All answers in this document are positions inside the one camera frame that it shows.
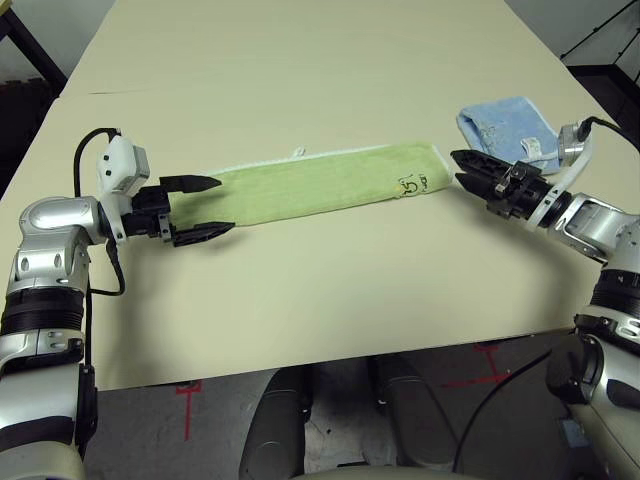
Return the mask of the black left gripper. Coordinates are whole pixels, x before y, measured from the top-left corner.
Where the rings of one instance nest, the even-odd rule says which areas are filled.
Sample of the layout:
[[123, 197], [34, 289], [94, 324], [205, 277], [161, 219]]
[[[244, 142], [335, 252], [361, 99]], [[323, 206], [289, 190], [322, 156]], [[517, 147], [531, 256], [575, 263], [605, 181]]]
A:
[[212, 240], [233, 229], [234, 222], [207, 222], [179, 230], [169, 220], [168, 192], [199, 193], [222, 185], [206, 175], [175, 175], [159, 178], [158, 186], [142, 187], [131, 200], [131, 212], [122, 216], [127, 236], [148, 236], [183, 247]]

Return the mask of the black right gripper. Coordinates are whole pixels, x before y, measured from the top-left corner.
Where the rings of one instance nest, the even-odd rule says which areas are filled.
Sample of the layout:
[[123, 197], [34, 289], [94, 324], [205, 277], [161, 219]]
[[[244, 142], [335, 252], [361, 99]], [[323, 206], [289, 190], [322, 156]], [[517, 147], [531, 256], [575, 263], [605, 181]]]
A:
[[463, 171], [455, 174], [458, 183], [504, 219], [528, 220], [552, 188], [542, 170], [528, 163], [510, 164], [469, 149], [451, 151], [450, 156]]

